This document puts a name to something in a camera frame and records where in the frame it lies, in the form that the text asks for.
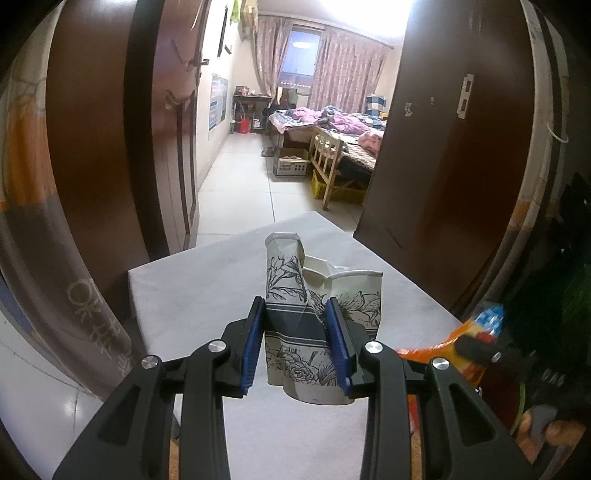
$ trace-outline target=red bucket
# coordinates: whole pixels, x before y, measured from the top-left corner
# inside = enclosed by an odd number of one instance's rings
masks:
[[[236,122],[238,124],[238,133],[239,134],[247,134],[250,131],[250,122],[248,118],[243,118]]]

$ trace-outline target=pile of clothes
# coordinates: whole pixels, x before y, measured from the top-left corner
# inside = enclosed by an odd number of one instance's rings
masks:
[[[320,111],[299,107],[288,110],[286,114],[295,120],[305,123],[315,123],[322,128],[335,130],[346,135],[361,135],[374,128],[384,130],[385,124],[379,118],[363,113],[344,113],[335,106],[326,106]]]
[[[379,154],[379,149],[382,148],[383,138],[383,131],[371,128],[359,136],[359,145],[361,148],[377,157]]]

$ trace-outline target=yellow plastic crate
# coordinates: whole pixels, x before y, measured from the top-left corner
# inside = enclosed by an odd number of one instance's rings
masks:
[[[367,192],[364,185],[358,182],[353,182],[351,185],[343,187],[339,186],[339,183],[348,183],[348,181],[337,177],[330,200],[334,200],[335,202],[355,203],[357,205],[363,203],[365,192]],[[314,169],[312,172],[312,196],[317,200],[322,200],[325,192],[326,183],[322,180],[320,175],[318,175],[316,169]]]

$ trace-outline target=white tablecloth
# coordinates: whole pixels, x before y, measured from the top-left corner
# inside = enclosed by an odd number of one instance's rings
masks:
[[[219,338],[265,297],[265,238],[295,232],[307,255],[333,265],[383,271],[378,340],[420,348],[444,340],[459,322],[396,269],[318,213],[307,213],[206,247],[135,268],[129,287],[148,353],[162,360],[190,355]],[[266,382],[261,348],[248,396],[224,399],[226,438],[236,480],[357,480],[367,403],[315,406]]]

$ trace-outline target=white cord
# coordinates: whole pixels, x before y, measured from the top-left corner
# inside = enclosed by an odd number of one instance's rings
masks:
[[[548,132],[550,132],[550,134],[556,139],[558,140],[560,143],[568,143],[569,142],[569,136],[566,136],[566,140],[562,140],[562,138],[560,138],[558,135],[556,135],[552,129],[550,128],[550,122],[548,122],[546,124],[546,127],[548,128]]]

